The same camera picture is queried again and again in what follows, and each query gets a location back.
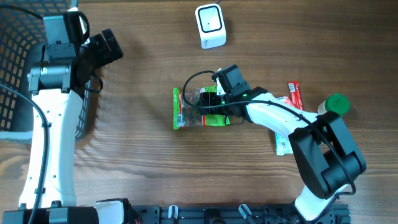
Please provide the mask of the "green gummy candy bag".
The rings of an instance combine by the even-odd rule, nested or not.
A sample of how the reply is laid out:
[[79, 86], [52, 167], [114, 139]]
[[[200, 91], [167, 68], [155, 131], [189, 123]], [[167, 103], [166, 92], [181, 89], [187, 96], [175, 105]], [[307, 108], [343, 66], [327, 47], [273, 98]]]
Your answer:
[[173, 89], [174, 129], [194, 126], [226, 126], [230, 124], [227, 116], [219, 114], [201, 115], [200, 112], [186, 104], [182, 89]]

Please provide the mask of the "small red white carton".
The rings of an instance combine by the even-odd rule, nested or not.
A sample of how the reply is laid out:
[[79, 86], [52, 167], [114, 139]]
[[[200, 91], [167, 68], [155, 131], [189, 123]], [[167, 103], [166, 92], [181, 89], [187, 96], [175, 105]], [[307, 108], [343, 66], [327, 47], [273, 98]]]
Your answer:
[[292, 106], [295, 108], [295, 105], [293, 104], [293, 102], [291, 101], [291, 99], [288, 96], [278, 97], [277, 100], [285, 103], [286, 105], [289, 105], [289, 106]]

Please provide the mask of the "red stick sachet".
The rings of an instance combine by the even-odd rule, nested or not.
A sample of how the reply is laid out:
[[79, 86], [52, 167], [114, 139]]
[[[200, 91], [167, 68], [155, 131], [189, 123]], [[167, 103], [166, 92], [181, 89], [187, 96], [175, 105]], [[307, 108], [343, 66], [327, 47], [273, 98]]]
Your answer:
[[288, 82], [288, 88], [290, 91], [290, 97], [294, 106], [300, 110], [303, 110], [302, 97], [300, 92], [300, 86], [298, 81]]

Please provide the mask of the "teal white tissue pack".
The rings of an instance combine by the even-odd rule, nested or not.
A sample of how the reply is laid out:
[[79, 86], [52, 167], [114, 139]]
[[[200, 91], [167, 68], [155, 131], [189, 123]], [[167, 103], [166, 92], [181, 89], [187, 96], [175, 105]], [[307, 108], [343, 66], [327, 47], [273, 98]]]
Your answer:
[[290, 141], [280, 134], [275, 133], [275, 144], [276, 144], [276, 154], [278, 156], [284, 156], [286, 154], [292, 154], [292, 146]]

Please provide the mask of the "green lid jar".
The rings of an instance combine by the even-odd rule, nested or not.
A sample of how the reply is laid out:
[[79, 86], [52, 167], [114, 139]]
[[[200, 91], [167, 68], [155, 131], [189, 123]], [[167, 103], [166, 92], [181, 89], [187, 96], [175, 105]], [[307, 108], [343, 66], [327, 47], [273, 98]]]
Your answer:
[[343, 94], [336, 93], [329, 96], [318, 106], [318, 114], [325, 114], [328, 111], [333, 111], [340, 116], [345, 115], [350, 109], [349, 99]]

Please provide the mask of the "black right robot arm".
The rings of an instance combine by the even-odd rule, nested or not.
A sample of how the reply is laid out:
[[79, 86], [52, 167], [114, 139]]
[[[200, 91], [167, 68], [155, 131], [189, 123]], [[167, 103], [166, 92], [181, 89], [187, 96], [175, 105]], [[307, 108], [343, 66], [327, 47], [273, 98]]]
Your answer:
[[305, 221], [318, 221], [340, 196], [355, 194], [366, 162], [338, 113], [297, 109], [261, 87], [238, 95], [202, 93], [193, 105], [203, 114], [242, 117], [289, 140], [305, 184], [294, 207]]

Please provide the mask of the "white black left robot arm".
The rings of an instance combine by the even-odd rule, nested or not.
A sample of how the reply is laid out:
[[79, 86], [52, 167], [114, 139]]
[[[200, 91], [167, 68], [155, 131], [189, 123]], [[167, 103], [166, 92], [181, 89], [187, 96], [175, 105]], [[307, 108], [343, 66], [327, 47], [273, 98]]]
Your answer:
[[27, 180], [17, 210], [4, 223], [139, 223], [128, 199], [76, 204], [73, 161], [87, 83], [96, 69], [123, 56], [111, 30], [90, 35], [77, 5], [42, 16], [46, 43], [27, 74], [34, 125]]

